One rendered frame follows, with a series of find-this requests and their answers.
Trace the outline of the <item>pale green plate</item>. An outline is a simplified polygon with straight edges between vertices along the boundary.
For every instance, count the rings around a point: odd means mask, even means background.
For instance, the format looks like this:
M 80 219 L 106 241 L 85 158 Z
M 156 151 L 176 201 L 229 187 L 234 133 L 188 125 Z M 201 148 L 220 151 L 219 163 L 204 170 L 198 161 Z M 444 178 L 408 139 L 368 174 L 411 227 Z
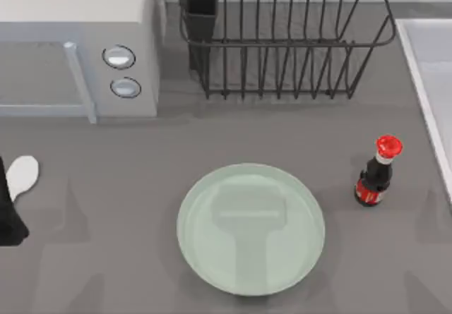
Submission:
M 184 260 L 204 282 L 238 296 L 270 296 L 314 269 L 326 225 L 297 177 L 241 163 L 195 182 L 179 207 L 176 233 Z

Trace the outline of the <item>small microwave knob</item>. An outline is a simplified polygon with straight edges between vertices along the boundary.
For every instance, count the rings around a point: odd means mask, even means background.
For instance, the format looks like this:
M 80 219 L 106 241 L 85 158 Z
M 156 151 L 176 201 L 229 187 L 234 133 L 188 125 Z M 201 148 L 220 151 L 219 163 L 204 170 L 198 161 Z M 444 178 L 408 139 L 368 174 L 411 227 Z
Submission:
M 134 99 L 141 94 L 141 84 L 130 77 L 113 80 L 109 86 L 117 97 L 123 99 Z

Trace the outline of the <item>pale microwave oven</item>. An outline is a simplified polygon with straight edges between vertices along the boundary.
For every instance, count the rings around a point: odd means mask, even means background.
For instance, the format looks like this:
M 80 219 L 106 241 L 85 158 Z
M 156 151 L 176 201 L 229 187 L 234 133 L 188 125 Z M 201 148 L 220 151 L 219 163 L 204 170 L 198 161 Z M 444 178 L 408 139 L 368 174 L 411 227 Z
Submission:
M 88 119 L 65 42 L 77 45 L 97 121 L 156 116 L 166 22 L 165 0 L 0 0 L 0 117 Z M 117 44 L 136 55 L 131 68 L 102 60 L 102 50 Z M 139 96 L 110 90 L 124 77 L 141 84 Z

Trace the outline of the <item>large microwave knob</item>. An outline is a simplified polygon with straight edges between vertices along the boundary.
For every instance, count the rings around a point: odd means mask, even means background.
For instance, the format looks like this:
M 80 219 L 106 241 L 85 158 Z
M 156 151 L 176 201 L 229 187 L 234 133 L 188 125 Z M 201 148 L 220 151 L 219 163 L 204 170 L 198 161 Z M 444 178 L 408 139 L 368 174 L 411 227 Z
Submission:
M 125 70 L 135 64 L 136 55 L 128 47 L 117 44 L 102 50 L 102 60 L 111 68 Z

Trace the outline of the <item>black cutlery holder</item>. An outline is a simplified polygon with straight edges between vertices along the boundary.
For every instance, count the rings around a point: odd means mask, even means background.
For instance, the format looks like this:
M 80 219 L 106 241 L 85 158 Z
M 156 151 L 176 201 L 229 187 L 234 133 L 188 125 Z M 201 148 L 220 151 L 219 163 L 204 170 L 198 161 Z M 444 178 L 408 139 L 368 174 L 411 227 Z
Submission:
M 179 0 L 188 38 L 210 42 L 218 16 L 218 0 Z

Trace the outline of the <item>dark bottle with red cap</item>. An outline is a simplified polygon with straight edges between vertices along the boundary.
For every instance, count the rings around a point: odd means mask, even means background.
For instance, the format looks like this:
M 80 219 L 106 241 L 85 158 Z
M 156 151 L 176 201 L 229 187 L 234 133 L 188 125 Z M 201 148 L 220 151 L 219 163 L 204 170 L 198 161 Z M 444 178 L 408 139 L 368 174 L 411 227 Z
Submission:
M 376 140 L 375 155 L 361 170 L 354 187 L 355 198 L 365 207 L 378 205 L 388 190 L 393 175 L 392 161 L 403 151 L 402 141 L 394 135 Z

